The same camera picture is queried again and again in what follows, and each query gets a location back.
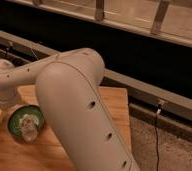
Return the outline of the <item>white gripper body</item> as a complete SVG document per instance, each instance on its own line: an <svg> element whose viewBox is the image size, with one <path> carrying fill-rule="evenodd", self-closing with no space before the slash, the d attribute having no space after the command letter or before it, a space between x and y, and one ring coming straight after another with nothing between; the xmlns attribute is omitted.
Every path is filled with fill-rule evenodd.
<svg viewBox="0 0 192 171"><path fill-rule="evenodd" d="M0 90L0 108L2 110L7 110L21 101L21 95L16 87Z"/></svg>

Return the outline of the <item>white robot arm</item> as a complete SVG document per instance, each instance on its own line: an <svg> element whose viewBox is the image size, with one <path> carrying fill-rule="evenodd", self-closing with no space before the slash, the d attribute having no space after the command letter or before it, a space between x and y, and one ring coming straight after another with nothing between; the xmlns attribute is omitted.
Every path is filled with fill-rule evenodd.
<svg viewBox="0 0 192 171"><path fill-rule="evenodd" d="M45 120L77 171L140 171L100 97L104 72L101 55L91 48L19 67L0 60L0 108L18 104L18 88L33 85Z"/></svg>

